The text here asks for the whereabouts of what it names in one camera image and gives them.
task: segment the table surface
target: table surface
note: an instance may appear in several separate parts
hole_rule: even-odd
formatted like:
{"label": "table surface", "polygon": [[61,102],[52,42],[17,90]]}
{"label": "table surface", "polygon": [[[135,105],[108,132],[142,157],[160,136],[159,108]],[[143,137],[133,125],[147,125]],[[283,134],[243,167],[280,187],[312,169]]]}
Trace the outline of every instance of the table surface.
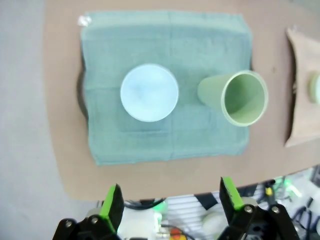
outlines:
{"label": "table surface", "polygon": [[[181,10],[242,14],[253,34],[252,68],[265,79],[269,106],[250,127],[241,156],[99,166],[90,154],[88,131],[77,102],[82,69],[78,17],[89,11]],[[319,140],[285,148],[291,131],[294,56],[285,30],[293,25],[320,40],[320,21],[298,5],[278,0],[49,0],[44,26],[44,83],[52,144],[65,191],[74,199],[104,199],[120,184],[125,199],[212,192],[220,176],[237,186],[261,182],[319,164]]]}

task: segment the plastic cup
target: plastic cup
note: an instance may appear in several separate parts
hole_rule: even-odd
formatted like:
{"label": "plastic cup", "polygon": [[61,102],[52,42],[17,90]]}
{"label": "plastic cup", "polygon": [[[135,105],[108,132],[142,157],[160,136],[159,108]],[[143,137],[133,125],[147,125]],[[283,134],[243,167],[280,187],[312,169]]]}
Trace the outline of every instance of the plastic cup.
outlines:
{"label": "plastic cup", "polygon": [[156,122],[175,108],[179,87],[175,76],[163,66],[144,64],[124,78],[120,98],[124,109],[142,122]]}
{"label": "plastic cup", "polygon": [[263,78],[254,71],[211,76],[198,86],[198,97],[207,106],[221,111],[239,127],[258,121],[268,105],[268,89]]}

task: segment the light green cup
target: light green cup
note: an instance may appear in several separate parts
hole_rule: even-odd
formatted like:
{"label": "light green cup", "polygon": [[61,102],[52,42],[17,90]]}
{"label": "light green cup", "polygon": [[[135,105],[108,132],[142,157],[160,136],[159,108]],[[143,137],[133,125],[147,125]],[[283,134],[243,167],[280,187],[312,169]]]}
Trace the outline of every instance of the light green cup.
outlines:
{"label": "light green cup", "polygon": [[198,97],[239,127],[258,121],[267,109],[269,98],[263,78],[249,70],[203,79],[198,86]]}

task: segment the towel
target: towel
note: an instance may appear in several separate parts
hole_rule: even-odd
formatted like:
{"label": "towel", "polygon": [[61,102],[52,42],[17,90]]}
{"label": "towel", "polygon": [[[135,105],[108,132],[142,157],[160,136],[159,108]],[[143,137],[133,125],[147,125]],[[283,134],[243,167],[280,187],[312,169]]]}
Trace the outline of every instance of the towel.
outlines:
{"label": "towel", "polygon": [[[90,12],[82,28],[88,144],[96,164],[240,155],[249,129],[202,104],[206,77],[250,69],[252,34],[241,15],[178,11]],[[141,122],[120,99],[126,74],[142,64],[169,69],[179,100],[166,118]]]}

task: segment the green towel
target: green towel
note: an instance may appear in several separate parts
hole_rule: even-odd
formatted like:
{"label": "green towel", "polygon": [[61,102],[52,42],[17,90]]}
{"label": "green towel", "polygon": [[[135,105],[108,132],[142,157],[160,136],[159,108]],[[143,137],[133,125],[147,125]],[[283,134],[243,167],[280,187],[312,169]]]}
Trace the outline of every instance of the green towel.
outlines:
{"label": "green towel", "polygon": [[[250,68],[252,34],[240,15],[177,11],[91,12],[82,28],[88,143],[97,165],[240,155],[249,129],[197,97],[199,82]],[[123,108],[120,86],[136,66],[169,69],[179,84],[173,112],[141,122]]]}

